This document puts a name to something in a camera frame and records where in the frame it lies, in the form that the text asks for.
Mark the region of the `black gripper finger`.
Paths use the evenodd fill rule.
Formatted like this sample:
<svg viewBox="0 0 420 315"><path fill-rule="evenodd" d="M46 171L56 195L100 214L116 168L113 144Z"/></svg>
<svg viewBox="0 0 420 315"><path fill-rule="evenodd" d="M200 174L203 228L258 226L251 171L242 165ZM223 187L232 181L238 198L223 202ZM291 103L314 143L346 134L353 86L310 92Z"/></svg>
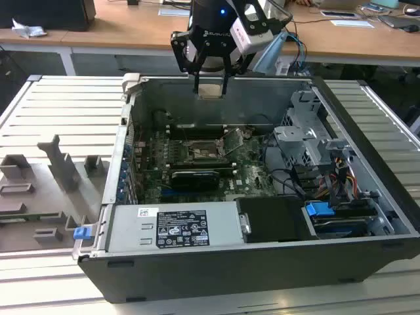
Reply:
<svg viewBox="0 0 420 315"><path fill-rule="evenodd" d="M245 56L240 55L235 63L231 63L230 55L223 57L222 60L224 65L224 75L222 83L222 95L225 95L227 92L228 80L236 75L245 74L254 57L255 53L247 54Z"/></svg>
<svg viewBox="0 0 420 315"><path fill-rule="evenodd" d="M188 42L191 41L196 49L193 61L186 55ZM190 30L185 32L174 31L171 34L171 47L181 72L194 76L193 92L197 95L200 83L201 68L209 56L209 41L203 38L203 32Z"/></svg>

